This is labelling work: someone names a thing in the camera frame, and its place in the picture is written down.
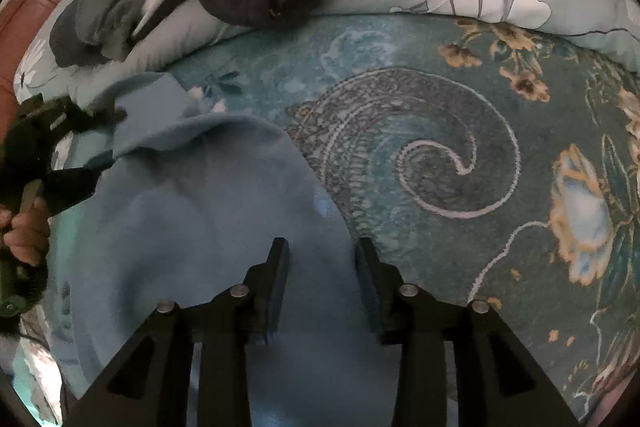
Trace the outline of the person left hand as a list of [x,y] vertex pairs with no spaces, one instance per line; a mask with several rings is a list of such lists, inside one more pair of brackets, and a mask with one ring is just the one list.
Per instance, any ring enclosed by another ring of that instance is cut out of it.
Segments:
[[2,244],[26,265],[36,267],[47,256],[50,239],[50,212],[46,202],[37,197],[28,211],[14,215],[1,207]]

